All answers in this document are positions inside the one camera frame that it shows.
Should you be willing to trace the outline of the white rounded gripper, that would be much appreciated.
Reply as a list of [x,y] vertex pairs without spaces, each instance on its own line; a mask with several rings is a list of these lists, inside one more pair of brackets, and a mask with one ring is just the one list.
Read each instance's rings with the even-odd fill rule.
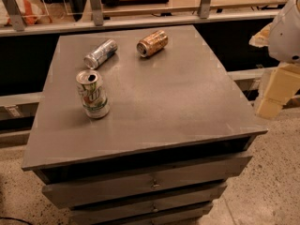
[[272,24],[252,36],[249,44],[268,46],[271,57],[286,62],[271,72],[256,104],[257,116],[272,119],[300,89],[300,0],[289,0]]

